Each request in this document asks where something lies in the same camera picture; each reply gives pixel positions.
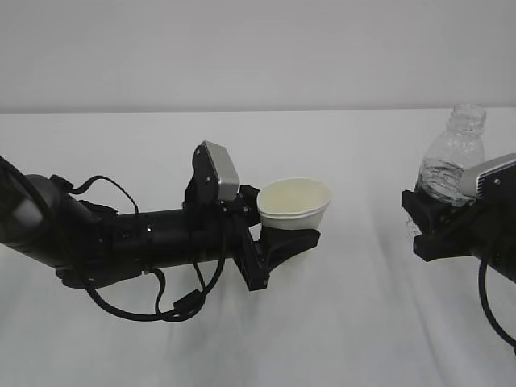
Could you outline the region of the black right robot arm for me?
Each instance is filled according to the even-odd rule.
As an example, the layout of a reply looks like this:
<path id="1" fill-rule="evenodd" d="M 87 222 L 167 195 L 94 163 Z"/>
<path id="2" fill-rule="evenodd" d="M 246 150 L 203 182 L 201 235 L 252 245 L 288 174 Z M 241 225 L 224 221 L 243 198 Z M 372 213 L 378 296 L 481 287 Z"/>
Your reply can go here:
<path id="1" fill-rule="evenodd" d="M 456 207 L 410 190 L 401 203 L 419 229 L 413 252 L 424 261 L 475 256 L 515 281 L 515 204 L 476 200 Z"/>

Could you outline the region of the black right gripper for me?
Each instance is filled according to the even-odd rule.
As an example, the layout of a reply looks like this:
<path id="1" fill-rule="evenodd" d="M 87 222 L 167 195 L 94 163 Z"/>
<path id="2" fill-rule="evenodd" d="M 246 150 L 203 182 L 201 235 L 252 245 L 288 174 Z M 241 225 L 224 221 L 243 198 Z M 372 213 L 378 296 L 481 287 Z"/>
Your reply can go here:
<path id="1" fill-rule="evenodd" d="M 515 195 L 469 206 L 440 202 L 423 190 L 402 192 L 402 208 L 419 229 L 413 252 L 424 261 L 469 256 L 515 266 Z"/>

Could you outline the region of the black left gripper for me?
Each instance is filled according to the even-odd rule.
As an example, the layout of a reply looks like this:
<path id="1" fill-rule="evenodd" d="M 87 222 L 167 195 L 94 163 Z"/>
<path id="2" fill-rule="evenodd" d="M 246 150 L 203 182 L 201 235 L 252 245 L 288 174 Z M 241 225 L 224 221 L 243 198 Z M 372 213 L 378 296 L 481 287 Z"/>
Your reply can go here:
<path id="1" fill-rule="evenodd" d="M 271 271 L 315 248 L 321 236 L 315 229 L 262 227 L 257 243 L 250 228 L 260 224 L 259 192 L 251 185 L 241 185 L 232 202 L 202 204 L 195 201 L 191 181 L 183 201 L 190 248 L 206 256 L 213 252 L 216 260 L 232 258 L 250 291 L 266 289 Z"/>

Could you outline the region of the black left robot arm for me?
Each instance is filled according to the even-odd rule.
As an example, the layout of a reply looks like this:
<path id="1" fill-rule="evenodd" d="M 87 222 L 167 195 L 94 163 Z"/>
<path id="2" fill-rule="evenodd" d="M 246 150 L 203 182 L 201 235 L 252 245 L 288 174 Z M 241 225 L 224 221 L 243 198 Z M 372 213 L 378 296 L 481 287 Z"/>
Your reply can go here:
<path id="1" fill-rule="evenodd" d="M 259 192 L 238 186 L 227 198 L 216 168 L 196 161 L 181 208 L 120 214 L 84 201 L 91 182 L 73 186 L 59 176 L 25 175 L 1 163 L 1 242 L 52 268 L 62 284 L 100 289 L 158 268 L 226 259 L 251 291 L 265 289 L 277 266 L 315 248 L 314 226 L 287 230 L 261 225 Z"/>

